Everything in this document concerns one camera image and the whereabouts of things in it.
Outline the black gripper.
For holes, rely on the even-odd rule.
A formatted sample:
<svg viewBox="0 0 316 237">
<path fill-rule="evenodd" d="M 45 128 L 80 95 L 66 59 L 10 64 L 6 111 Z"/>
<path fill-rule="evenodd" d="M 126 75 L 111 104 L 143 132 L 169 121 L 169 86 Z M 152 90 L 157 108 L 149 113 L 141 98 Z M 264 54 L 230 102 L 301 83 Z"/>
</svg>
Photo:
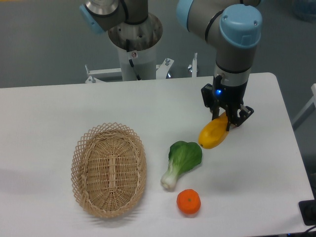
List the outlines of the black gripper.
<svg viewBox="0 0 316 237">
<path fill-rule="evenodd" d="M 212 113 L 212 120 L 219 117 L 221 108 L 225 110 L 228 120 L 226 131 L 229 132 L 231 126 L 242 125 L 254 113 L 254 110 L 243 102 L 247 83 L 227 86 L 221 83 L 222 79 L 221 75 L 214 76 L 213 84 L 206 84 L 201 89 L 201 94 L 205 107 Z"/>
</svg>

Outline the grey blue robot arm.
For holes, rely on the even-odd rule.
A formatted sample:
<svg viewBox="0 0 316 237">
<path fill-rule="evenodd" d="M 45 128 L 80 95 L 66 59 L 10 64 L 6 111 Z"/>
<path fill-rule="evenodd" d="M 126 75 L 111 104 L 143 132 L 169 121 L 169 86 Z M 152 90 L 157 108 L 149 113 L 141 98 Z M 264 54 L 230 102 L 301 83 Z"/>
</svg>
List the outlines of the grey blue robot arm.
<svg viewBox="0 0 316 237">
<path fill-rule="evenodd" d="M 258 0 L 181 0 L 176 15 L 188 31 L 216 49 L 213 83 L 201 90 L 212 117 L 225 110 L 227 127 L 240 126 L 253 109 L 243 102 L 257 44 L 262 15 Z M 124 80 L 156 77 L 155 58 L 148 55 L 162 36 L 160 20 L 148 10 L 146 0 L 87 0 L 80 12 L 96 33 L 108 33 L 123 53 Z"/>
</svg>

